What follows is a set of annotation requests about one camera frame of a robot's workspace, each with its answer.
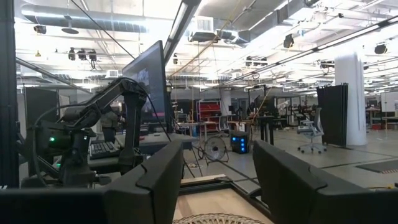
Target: floor mat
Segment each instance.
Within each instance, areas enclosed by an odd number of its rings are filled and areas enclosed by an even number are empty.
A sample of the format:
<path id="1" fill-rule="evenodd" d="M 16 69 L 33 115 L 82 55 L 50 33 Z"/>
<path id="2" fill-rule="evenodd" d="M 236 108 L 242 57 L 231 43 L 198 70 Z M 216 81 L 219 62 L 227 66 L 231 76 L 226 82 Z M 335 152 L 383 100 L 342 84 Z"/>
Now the floor mat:
<path id="1" fill-rule="evenodd" d="M 356 167 L 372 172 L 377 172 L 379 174 L 392 174 L 398 172 L 398 160 L 376 162 L 372 164 L 359 165 Z"/>

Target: keyboard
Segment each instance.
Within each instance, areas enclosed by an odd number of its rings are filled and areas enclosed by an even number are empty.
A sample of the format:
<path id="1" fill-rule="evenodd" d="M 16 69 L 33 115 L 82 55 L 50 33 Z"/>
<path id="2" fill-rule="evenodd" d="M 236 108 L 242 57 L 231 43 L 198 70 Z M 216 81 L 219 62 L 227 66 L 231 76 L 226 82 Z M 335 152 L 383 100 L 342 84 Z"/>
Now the keyboard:
<path id="1" fill-rule="evenodd" d="M 90 159 L 103 159 L 119 156 L 120 150 L 112 142 L 101 142 L 90 145 Z"/>

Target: concrete floor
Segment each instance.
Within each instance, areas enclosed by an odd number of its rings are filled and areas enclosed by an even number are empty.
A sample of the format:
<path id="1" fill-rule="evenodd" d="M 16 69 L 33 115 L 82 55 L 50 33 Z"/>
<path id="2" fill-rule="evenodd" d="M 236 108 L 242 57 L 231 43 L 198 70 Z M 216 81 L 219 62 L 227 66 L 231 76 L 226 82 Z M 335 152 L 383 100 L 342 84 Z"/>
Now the concrete floor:
<path id="1" fill-rule="evenodd" d="M 253 138 L 259 139 L 260 137 L 258 134 L 254 133 Z M 228 150 L 230 150 L 229 139 L 223 139 Z M 359 169 L 355 166 L 398 159 L 398 131 L 369 131 L 367 139 L 368 144 L 366 146 L 348 146 L 349 149 L 328 146 L 328 151 L 322 154 L 312 154 L 310 152 L 302 154 L 297 150 L 297 147 L 309 143 L 307 138 L 297 134 L 296 130 L 274 132 L 274 145 L 276 147 L 287 151 L 291 155 L 313 166 L 324 169 L 335 176 L 362 187 L 394 185 L 394 182 L 398 182 L 398 173 L 378 174 Z M 184 152 L 184 157 L 188 162 L 195 161 L 192 153 L 192 151 Z M 226 163 L 226 165 L 253 180 L 245 180 L 247 177 L 240 175 L 238 172 L 218 162 L 213 162 L 207 166 L 204 160 L 200 160 L 199 164 L 201 165 L 203 175 L 225 174 L 229 178 L 238 181 L 238 184 L 247 191 L 258 188 L 251 153 L 239 155 L 229 151 L 228 154 L 229 162 Z M 200 176 L 198 168 L 192 169 L 192 172 L 195 176 Z M 185 178 L 191 177 L 189 171 L 185 169 Z"/>

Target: red shelving unit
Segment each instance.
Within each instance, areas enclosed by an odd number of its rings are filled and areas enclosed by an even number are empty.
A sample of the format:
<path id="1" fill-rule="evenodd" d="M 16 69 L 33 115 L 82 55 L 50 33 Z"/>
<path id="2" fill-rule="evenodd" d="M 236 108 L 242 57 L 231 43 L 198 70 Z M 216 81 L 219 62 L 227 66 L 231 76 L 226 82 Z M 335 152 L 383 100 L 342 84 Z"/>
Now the red shelving unit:
<path id="1" fill-rule="evenodd" d="M 199 121 L 213 121 L 216 124 L 207 124 L 207 131 L 218 131 L 218 123 L 221 116 L 220 101 L 201 100 L 197 102 L 197 115 Z M 204 132 L 205 127 L 200 126 L 200 131 Z"/>

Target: white column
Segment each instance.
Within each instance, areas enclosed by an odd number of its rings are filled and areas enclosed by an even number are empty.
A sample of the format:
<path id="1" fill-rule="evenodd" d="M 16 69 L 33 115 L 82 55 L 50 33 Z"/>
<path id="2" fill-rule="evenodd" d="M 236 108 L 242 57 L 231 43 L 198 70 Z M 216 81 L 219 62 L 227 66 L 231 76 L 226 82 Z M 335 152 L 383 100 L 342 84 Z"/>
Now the white column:
<path id="1" fill-rule="evenodd" d="M 231 112 L 228 110 L 228 106 L 231 105 L 231 91 L 230 90 L 221 90 L 221 113 L 223 116 L 231 115 Z"/>
<path id="2" fill-rule="evenodd" d="M 347 145 L 366 145 L 363 63 L 358 53 L 337 56 L 335 72 L 336 85 L 348 83 Z"/>

